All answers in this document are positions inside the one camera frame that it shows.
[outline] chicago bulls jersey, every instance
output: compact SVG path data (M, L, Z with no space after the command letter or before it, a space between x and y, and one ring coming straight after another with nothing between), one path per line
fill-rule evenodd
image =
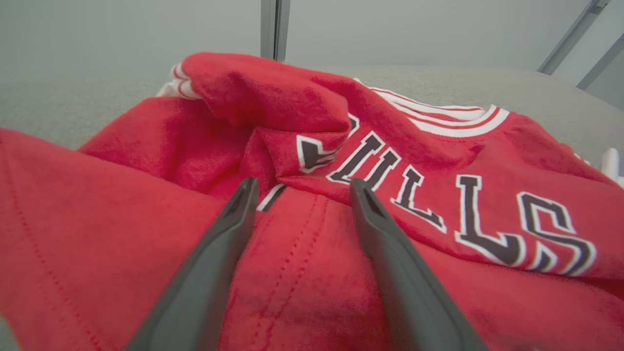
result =
M491 350L624 344L624 190L501 107L203 53L78 151L0 136L0 310L24 350L122 349L247 177L220 350L391 349L355 178Z

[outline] basketball jersey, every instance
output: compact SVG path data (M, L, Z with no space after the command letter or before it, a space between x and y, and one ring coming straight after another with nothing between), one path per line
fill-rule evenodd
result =
M196 54L78 151L2 130L0 311L24 350L120 350L246 177L220 350L391 350L364 179L491 350L624 345L624 190L526 116Z

